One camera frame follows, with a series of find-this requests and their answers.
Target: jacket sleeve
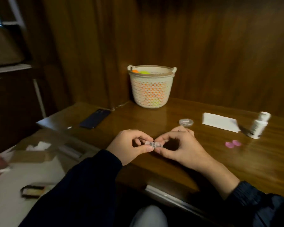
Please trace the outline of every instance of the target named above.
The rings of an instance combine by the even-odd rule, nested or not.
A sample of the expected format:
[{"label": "jacket sleeve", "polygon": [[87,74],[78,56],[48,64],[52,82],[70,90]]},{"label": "jacket sleeve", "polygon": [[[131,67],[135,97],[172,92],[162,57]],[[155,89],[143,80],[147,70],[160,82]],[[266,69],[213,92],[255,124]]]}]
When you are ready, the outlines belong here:
[{"label": "jacket sleeve", "polygon": [[284,198],[240,182],[225,201],[235,226],[284,226]]},{"label": "jacket sleeve", "polygon": [[38,200],[19,226],[112,226],[121,168],[106,150],[83,160]]}]

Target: smartphone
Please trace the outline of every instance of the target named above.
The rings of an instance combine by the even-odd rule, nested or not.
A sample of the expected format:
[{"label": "smartphone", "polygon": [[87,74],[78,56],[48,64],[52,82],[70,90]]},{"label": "smartphone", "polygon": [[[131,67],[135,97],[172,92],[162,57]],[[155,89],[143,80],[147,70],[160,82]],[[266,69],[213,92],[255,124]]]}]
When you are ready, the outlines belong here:
[{"label": "smartphone", "polygon": [[105,119],[110,114],[109,110],[98,109],[87,117],[84,121],[80,123],[80,127],[87,129],[95,128],[103,119]]}]

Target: woven basket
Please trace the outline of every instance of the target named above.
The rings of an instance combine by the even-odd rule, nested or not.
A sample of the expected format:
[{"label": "woven basket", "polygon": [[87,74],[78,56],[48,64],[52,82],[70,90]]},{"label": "woven basket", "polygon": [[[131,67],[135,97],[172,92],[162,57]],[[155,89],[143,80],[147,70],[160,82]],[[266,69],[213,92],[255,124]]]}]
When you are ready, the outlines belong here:
[{"label": "woven basket", "polygon": [[[149,74],[132,70],[147,71]],[[128,66],[135,102],[145,108],[158,108],[167,103],[177,68],[156,65]]]}]

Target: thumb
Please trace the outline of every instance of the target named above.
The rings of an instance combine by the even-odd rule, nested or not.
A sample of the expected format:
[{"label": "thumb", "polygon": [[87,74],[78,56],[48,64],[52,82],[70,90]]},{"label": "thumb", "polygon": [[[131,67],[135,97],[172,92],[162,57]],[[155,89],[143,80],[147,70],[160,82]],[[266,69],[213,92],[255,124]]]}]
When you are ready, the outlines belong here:
[{"label": "thumb", "polygon": [[162,155],[165,158],[176,160],[176,156],[175,156],[176,151],[168,150],[164,147],[156,147],[155,152],[157,152],[158,154]]},{"label": "thumb", "polygon": [[154,150],[154,148],[150,145],[141,145],[141,146],[137,146],[134,148],[137,152],[139,152],[140,154],[146,153],[146,152],[151,152]]}]

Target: wooden table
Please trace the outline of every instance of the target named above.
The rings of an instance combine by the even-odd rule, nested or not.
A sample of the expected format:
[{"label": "wooden table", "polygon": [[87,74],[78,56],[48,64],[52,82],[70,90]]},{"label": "wooden table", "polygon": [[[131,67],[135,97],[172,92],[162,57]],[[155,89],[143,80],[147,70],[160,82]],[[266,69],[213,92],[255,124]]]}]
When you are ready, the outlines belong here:
[{"label": "wooden table", "polygon": [[[191,129],[195,137],[212,157],[240,180],[248,181],[265,193],[284,196],[284,118],[272,116],[262,137],[254,140],[242,132],[202,125],[202,114],[208,112],[231,117],[239,125],[249,128],[258,113],[171,98],[158,109],[142,108],[130,101],[112,111],[95,129],[80,128],[79,123],[98,108],[76,103],[38,124],[105,149],[121,130],[139,129],[156,138],[178,126],[179,119],[190,118],[194,121]],[[243,145],[229,149],[224,144],[232,140],[239,140]],[[154,184],[178,198],[200,190],[197,179],[191,177],[185,168],[154,152],[138,156],[118,178],[133,187]]]}]

